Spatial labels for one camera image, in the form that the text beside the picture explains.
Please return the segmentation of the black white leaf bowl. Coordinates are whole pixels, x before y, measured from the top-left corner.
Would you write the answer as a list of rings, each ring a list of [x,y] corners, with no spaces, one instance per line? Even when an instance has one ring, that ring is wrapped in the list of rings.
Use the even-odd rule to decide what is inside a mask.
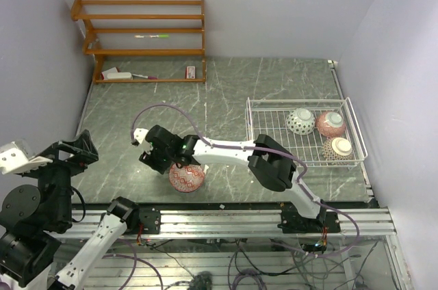
[[[305,108],[293,109],[287,115],[286,126],[296,135],[309,135],[315,128],[315,116]]]

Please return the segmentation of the pink floral patterned bowl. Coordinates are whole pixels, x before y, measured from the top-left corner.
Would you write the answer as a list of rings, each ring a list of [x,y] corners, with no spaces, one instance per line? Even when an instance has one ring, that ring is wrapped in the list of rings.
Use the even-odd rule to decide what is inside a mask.
[[[341,137],[346,130],[343,117],[334,111],[325,111],[315,120],[315,127],[325,137]]]

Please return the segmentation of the brown lattice patterned bowl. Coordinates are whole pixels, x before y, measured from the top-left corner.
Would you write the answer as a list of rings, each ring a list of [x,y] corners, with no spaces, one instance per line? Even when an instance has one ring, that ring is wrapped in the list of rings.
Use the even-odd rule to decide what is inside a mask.
[[[327,139],[322,146],[322,156],[329,165],[346,166],[354,159],[352,144],[343,137]]]

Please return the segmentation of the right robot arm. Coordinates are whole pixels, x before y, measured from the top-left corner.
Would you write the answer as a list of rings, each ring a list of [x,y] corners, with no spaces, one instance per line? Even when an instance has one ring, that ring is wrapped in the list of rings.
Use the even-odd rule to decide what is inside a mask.
[[[243,166],[262,187],[288,192],[289,201],[278,225],[285,234],[340,230],[338,214],[311,192],[292,154],[268,135],[259,135],[253,141],[219,141],[199,135],[180,137],[155,125],[151,129],[137,128],[131,136],[133,145],[142,147],[139,160],[160,174],[171,168],[187,170],[213,163]]]

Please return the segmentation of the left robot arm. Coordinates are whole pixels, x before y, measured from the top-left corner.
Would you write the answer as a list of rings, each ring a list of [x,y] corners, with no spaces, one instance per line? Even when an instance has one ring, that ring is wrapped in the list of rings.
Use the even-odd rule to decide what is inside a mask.
[[[71,179],[99,159],[89,131],[71,141],[57,141],[35,155],[27,142],[1,147],[1,173],[37,180],[37,185],[14,188],[1,205],[1,288],[82,289],[112,244],[140,225],[136,203],[119,197],[112,201],[91,237],[54,277],[51,264],[64,234],[76,222]]]

